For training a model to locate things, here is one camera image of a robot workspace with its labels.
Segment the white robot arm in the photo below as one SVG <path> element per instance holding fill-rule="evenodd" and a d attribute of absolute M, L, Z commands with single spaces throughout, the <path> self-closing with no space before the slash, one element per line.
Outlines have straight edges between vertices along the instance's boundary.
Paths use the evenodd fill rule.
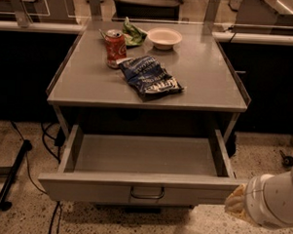
<path fill-rule="evenodd" d="M 227 198 L 225 212 L 269 230 L 293 228 L 293 167 L 280 175 L 257 175 Z"/>

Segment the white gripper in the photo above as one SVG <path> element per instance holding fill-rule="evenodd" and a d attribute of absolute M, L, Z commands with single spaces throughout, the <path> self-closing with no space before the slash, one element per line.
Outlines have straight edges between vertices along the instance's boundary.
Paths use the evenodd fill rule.
<path fill-rule="evenodd" d="M 226 199 L 225 212 L 244 221 L 248 221 L 250 217 L 256 225 L 269 230 L 285 228 L 286 224 L 273 215 L 265 199 L 264 187 L 271 178 L 269 174 L 258 175 L 247 186 L 241 184 Z"/>

